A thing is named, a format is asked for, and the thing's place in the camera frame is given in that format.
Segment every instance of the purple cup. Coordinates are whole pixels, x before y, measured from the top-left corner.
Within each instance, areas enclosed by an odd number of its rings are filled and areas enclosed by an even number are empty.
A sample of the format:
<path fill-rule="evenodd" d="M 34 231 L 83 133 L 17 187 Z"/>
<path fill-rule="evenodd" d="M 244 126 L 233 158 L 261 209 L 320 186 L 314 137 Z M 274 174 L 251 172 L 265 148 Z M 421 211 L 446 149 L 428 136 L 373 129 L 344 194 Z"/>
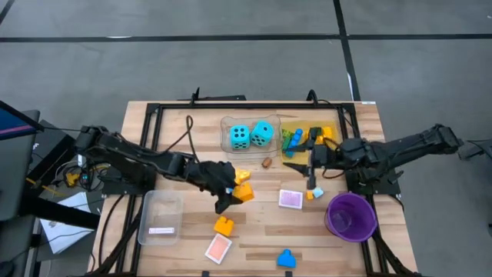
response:
<path fill-rule="evenodd" d="M 354 193 L 341 193 L 328 204 L 327 227 L 348 242 L 367 241 L 377 226 L 376 215 L 366 199 Z"/>

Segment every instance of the black metal frame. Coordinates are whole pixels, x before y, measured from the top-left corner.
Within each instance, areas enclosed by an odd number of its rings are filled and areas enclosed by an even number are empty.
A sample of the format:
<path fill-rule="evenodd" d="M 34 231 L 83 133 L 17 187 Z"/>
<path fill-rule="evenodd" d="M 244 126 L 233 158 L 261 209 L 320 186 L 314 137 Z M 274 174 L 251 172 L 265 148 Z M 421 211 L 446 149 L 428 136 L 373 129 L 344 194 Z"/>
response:
<path fill-rule="evenodd" d="M 192 94 L 191 100 L 189 102 L 185 103 L 168 103 L 168 104 L 160 104 L 160 103 L 149 103 L 147 105 L 147 109 L 145 112 L 145 120 L 144 120 L 144 127 L 142 129 L 142 134 L 141 134 L 141 141 L 140 145 L 145 146 L 145 142 L 147 141 L 147 137 L 150 131 L 150 120 L 152 115 L 155 113 L 156 114 L 156 120 L 155 120 L 155 127 L 154 127 L 154 134 L 151 142 L 151 148 L 153 150 L 157 150 L 158 146 L 158 140 L 159 140 L 159 135 L 161 133 L 161 124 L 162 124 L 162 118 L 164 117 L 164 110 L 166 109 L 183 109 L 183 108 L 197 108 L 197 109 L 207 109 L 207 108 L 255 108 L 255 109 L 263 109 L 263 108 L 275 108 L 275 109 L 329 109 L 329 110 L 337 110 L 337 115 L 338 115 L 338 120 L 340 122 L 340 129 L 341 129 L 341 134 L 342 134 L 342 139 L 348 139 L 349 133 L 347 129 L 347 122 L 345 118 L 345 113 L 349 114 L 348 119 L 352 125 L 352 131 L 353 131 L 353 136 L 354 137 L 360 137 L 360 131 L 358 128 L 358 123 L 357 123 L 357 115 L 355 111 L 355 106 L 354 103 L 350 102 L 342 102 L 342 103 L 324 103 L 324 102 L 319 102 L 317 100 L 317 96 L 314 93 L 314 91 L 310 91 L 307 95 L 306 102 L 305 103 L 247 103 L 247 102 L 224 102 L 224 103 L 213 103 L 213 102 L 196 102 L 195 100 L 198 99 L 198 92 L 197 90 L 196 93 Z M 347 179 L 347 182 L 354 182 L 353 179 Z M 130 201 L 128 202 L 128 207 L 126 211 L 126 216 L 125 216 L 125 226 L 123 233 L 125 233 L 128 230 L 128 227 L 131 224 L 131 217 L 134 213 L 135 210 L 135 196 L 130 196 Z M 372 198 L 372 195 L 369 195 L 367 197 L 367 200 L 373 207 L 374 211 L 376 212 L 376 207 L 374 205 L 374 199 Z M 377 234 L 380 235 L 380 230 L 379 227 L 377 227 L 376 230 Z M 362 242 L 361 243 L 361 248 L 362 248 L 362 254 L 364 257 L 364 266 L 367 275 L 371 274 L 379 274 L 379 272 L 375 272 L 373 269 L 372 261 L 371 261 L 371 254 L 369 251 L 369 245 L 367 242 Z M 377 256 L 379 260 L 379 265 L 381 268 L 381 273 L 389 273 L 388 267 L 387 267 L 387 262 L 386 258 L 384 257 L 383 252 L 381 249 L 379 249 L 376 246 L 377 249 Z M 131 270 L 130 272 L 133 272 L 136 274 L 138 271 L 138 262 L 140 259 L 140 250 L 141 246 L 140 244 L 135 241 L 134 245 L 134 251 L 133 255 L 131 257 Z M 118 258 L 118 263 L 116 267 L 116 272 L 121 273 L 123 269 L 123 261 L 125 258 L 125 250 L 122 252 L 120 257 Z"/>

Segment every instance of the wooden table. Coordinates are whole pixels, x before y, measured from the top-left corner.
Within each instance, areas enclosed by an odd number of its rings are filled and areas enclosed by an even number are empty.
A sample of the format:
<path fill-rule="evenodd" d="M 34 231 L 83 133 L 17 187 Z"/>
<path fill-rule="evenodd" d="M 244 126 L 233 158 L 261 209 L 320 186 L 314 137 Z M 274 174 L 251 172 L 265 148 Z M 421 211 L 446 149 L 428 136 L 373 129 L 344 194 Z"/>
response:
<path fill-rule="evenodd" d="M 145 117 L 147 102 L 129 102 L 122 128 L 123 136 L 138 143 Z M 361 136 L 369 140 L 384 140 L 381 121 L 374 104 L 355 103 Z M 263 117 L 277 114 L 281 121 L 335 120 L 335 111 L 327 110 L 246 110 L 246 109 L 188 109 L 166 110 L 161 126 L 158 150 L 163 150 L 185 131 L 185 116 L 194 119 L 192 136 L 200 160 L 226 161 L 220 146 L 220 121 L 229 115 L 235 118 Z M 152 132 L 148 144 L 151 144 Z M 187 139 L 175 151 L 190 152 Z M 276 258 L 283 249 L 290 249 L 298 265 L 294 275 L 365 276 L 361 245 L 345 242 L 332 235 L 324 226 L 324 213 L 329 201 L 347 191 L 344 177 L 327 180 L 317 172 L 317 185 L 325 194 L 314 201 L 304 201 L 301 211 L 278 207 L 279 189 L 305 191 L 306 180 L 294 170 L 283 166 L 275 158 L 269 169 L 261 161 L 232 161 L 235 167 L 252 171 L 251 185 L 254 199 L 242 205 L 229 207 L 224 215 L 234 220 L 231 234 L 232 247 L 224 261 L 217 265 L 204 256 L 214 238 L 213 226 L 218 218 L 214 213 L 216 197 L 199 192 L 186 183 L 159 178 L 156 189 L 172 189 L 184 197 L 181 238 L 168 247 L 142 246 L 138 275 L 201 275 L 204 270 L 215 275 L 284 275 L 286 268 L 276 266 Z M 101 229 L 109 209 L 117 197 L 105 200 L 93 253 L 97 257 Z M 381 232 L 387 244 L 410 270 L 417 270 L 404 214 L 400 205 L 386 195 L 374 197 Z M 128 197 L 118 204 L 110 218 L 103 246 L 103 260 L 121 238 Z M 124 271 L 131 263 L 134 239 L 128 243 Z M 370 240 L 374 270 L 378 270 L 374 244 Z"/>

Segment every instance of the white label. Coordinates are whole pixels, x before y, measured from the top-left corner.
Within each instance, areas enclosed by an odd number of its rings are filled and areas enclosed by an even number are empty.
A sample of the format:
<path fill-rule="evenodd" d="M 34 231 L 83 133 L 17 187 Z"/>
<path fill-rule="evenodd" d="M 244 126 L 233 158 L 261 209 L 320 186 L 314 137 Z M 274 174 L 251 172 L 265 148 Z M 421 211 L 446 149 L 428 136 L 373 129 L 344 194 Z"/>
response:
<path fill-rule="evenodd" d="M 149 234 L 174 234 L 175 229 L 173 227 L 168 228 L 149 228 Z"/>

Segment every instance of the monitor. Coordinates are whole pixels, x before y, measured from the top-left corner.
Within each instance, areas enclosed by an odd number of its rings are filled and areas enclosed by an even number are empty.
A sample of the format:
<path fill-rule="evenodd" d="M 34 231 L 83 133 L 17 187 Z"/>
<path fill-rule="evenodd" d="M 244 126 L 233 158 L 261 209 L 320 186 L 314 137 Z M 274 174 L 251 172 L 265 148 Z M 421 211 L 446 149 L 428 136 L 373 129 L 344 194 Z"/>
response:
<path fill-rule="evenodd" d="M 35 120 L 0 101 L 0 140 L 42 132 L 44 128 Z"/>

